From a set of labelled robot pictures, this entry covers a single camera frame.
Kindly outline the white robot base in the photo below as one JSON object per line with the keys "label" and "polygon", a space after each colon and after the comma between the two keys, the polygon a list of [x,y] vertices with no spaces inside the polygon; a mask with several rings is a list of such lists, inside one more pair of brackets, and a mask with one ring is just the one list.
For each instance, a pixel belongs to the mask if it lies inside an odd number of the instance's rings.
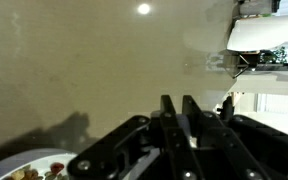
{"label": "white robot base", "polygon": [[268,50],[288,43],[288,0],[269,17],[236,20],[226,48],[232,51]]}

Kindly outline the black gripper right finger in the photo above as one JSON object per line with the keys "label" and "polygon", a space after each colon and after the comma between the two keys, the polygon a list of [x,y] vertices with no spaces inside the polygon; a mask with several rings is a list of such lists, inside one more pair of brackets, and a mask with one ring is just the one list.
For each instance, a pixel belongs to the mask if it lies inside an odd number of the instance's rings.
{"label": "black gripper right finger", "polygon": [[197,144],[223,152],[238,180],[288,180],[288,134],[234,113],[231,97],[218,109],[203,111],[190,95],[182,112]]}

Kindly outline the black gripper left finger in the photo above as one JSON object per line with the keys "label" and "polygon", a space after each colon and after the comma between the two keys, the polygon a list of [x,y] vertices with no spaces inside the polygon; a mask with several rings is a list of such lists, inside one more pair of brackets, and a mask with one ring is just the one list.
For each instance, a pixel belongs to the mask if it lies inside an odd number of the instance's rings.
{"label": "black gripper left finger", "polygon": [[154,148],[160,150],[159,157],[137,180],[204,177],[168,95],[161,97],[156,116],[131,117],[72,159],[67,171],[71,180],[123,180]]}

